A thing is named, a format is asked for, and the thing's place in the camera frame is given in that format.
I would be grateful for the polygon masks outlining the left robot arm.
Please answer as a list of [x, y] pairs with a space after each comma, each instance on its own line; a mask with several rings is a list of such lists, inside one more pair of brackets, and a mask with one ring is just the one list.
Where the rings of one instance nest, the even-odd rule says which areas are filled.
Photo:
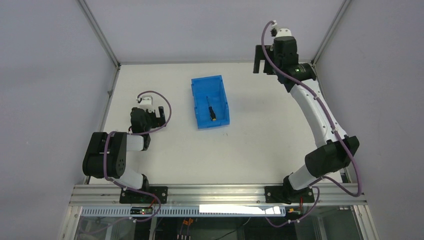
[[91, 135], [83, 162], [85, 176], [111, 180], [120, 186], [150, 192], [147, 176], [127, 167], [128, 152], [146, 151], [151, 143], [149, 131], [166, 123], [162, 106], [156, 111], [133, 107], [130, 112], [130, 132], [94, 132]]

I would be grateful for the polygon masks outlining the black yellow screwdriver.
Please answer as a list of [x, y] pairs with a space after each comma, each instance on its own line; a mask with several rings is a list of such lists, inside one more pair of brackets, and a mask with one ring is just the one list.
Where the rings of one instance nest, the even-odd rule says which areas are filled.
[[208, 96], [206, 96], [206, 100], [207, 100], [207, 104], [208, 104], [208, 110], [209, 110], [210, 119], [211, 119], [211, 121], [214, 122], [214, 121], [217, 120], [216, 114], [214, 112], [214, 109], [212, 107], [211, 101], [210, 101], [210, 99], [209, 99]]

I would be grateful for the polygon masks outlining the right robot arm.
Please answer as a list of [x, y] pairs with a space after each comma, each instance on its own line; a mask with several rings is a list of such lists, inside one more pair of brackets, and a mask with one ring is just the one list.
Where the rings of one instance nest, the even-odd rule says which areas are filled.
[[286, 91], [298, 103], [314, 137], [316, 149], [304, 158], [304, 165], [287, 175], [278, 192], [270, 196], [278, 203], [291, 204], [311, 197], [312, 185], [329, 180], [347, 194], [358, 197], [328, 176], [346, 168], [358, 150], [360, 143], [356, 136], [349, 136], [337, 123], [322, 97], [317, 77], [308, 63], [300, 63], [297, 42], [293, 36], [278, 36], [272, 45], [260, 44], [255, 47], [253, 73], [259, 73], [260, 62], [264, 61], [263, 72], [276, 75]]

